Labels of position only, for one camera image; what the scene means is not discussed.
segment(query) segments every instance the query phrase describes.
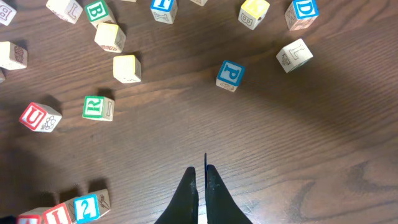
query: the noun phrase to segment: wood grain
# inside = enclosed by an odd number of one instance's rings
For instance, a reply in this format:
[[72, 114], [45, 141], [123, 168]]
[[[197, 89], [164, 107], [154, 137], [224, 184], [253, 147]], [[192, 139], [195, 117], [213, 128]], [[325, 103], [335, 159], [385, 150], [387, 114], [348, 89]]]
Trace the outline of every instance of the wood grain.
[[[0, 85], [1, 215], [102, 182], [112, 210], [97, 223], [154, 223], [194, 166], [206, 223], [207, 152], [255, 224], [398, 223], [398, 1], [318, 0], [310, 28], [289, 32], [288, 0], [270, 0], [254, 31], [238, 21], [243, 0], [180, 0], [174, 25], [154, 21], [150, 1], [108, 0], [140, 84], [113, 78], [118, 54], [94, 43], [85, 14], [72, 25], [45, 0], [8, 2], [18, 14], [0, 41], [29, 64]], [[314, 58], [287, 75], [275, 56], [298, 38]], [[226, 59], [246, 67], [235, 93], [215, 86]], [[111, 123], [81, 118], [98, 93], [116, 100]], [[18, 123], [31, 101], [62, 112], [52, 134]]]

